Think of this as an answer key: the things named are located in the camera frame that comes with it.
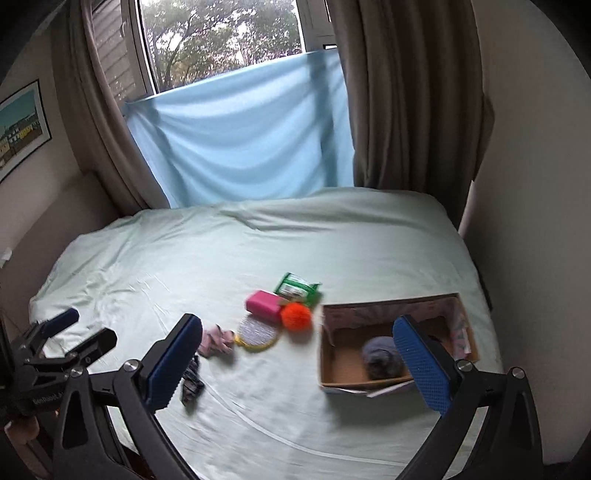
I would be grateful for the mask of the person's left hand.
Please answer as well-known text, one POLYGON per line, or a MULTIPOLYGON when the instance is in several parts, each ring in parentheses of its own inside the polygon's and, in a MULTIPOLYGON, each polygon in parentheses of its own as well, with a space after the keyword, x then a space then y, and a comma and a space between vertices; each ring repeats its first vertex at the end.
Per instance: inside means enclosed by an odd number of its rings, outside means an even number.
POLYGON ((4 431, 13 445, 23 446, 37 438, 40 428, 37 418, 31 417, 11 421, 4 431))

